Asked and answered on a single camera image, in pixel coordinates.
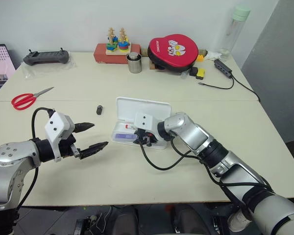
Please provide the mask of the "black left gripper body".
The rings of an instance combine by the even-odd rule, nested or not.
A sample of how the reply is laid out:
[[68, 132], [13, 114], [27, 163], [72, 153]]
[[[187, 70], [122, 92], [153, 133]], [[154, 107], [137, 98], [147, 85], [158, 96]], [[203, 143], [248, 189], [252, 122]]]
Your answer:
[[62, 158], [69, 156], [80, 157], [80, 151], [75, 146], [76, 139], [74, 136], [69, 136], [66, 140], [61, 140], [59, 143], [59, 151]]

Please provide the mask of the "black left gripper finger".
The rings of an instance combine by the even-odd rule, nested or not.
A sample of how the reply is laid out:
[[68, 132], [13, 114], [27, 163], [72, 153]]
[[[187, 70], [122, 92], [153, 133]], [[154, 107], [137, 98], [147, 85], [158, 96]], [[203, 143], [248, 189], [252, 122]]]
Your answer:
[[83, 132], [83, 131], [86, 131], [86, 130], [94, 127], [94, 126], [95, 125], [93, 123], [90, 123], [90, 122], [76, 123], [74, 125], [74, 132], [75, 133]]
[[80, 160], [82, 160], [87, 157], [90, 157], [90, 156], [102, 151], [104, 149], [104, 147], [106, 147], [107, 145], [108, 145], [108, 142], [104, 141], [104, 142], [99, 142], [99, 143], [93, 144], [84, 150], [80, 150], [78, 148], [77, 149], [78, 154], [76, 155], [76, 158], [79, 158]]

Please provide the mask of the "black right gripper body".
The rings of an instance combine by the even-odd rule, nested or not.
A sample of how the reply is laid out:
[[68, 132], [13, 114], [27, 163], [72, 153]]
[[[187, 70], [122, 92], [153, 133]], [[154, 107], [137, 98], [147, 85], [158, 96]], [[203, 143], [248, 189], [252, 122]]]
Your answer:
[[149, 132], [149, 131], [145, 131], [144, 133], [144, 145], [146, 145], [147, 147], [156, 147], [158, 146], [158, 139], [156, 138], [156, 136]]

